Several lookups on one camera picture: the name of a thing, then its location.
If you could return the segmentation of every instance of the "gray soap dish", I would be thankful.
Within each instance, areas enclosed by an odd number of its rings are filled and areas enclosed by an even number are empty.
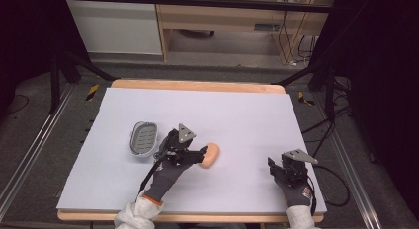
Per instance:
[[[152,154],[157,142],[157,124],[153,122],[138,122],[133,128],[130,140],[131,152],[139,157]]]

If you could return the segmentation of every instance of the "gray glove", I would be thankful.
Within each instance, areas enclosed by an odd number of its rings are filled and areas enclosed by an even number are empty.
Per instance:
[[[283,190],[288,207],[297,205],[310,206],[313,195],[308,182],[301,183],[293,188],[276,178],[275,183]]]
[[[157,202],[161,201],[163,195],[170,190],[182,173],[192,166],[192,164],[175,166],[169,161],[163,161],[162,165],[163,169],[153,174],[153,183],[150,189],[144,193],[145,196]]]

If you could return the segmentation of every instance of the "white paper sheet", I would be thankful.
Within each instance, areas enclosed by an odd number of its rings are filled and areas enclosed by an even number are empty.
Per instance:
[[[152,157],[134,156],[130,133],[139,121],[158,125],[158,143],[179,123],[197,137],[190,150],[213,142],[220,154],[209,169],[194,165],[163,197],[165,212],[284,213],[271,157],[306,151],[290,97],[284,94],[110,88],[67,179],[58,209],[120,210],[134,201]],[[325,212],[311,165],[318,212]]]

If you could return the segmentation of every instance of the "sponge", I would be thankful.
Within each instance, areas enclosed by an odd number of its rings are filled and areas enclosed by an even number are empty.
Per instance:
[[[207,144],[207,152],[204,154],[204,160],[200,163],[200,166],[203,168],[209,168],[215,162],[216,158],[219,155],[219,147],[215,143]]]

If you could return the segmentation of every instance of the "white wall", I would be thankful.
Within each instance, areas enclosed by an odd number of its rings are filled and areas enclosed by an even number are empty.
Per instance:
[[[154,5],[67,3],[88,52],[162,54]]]

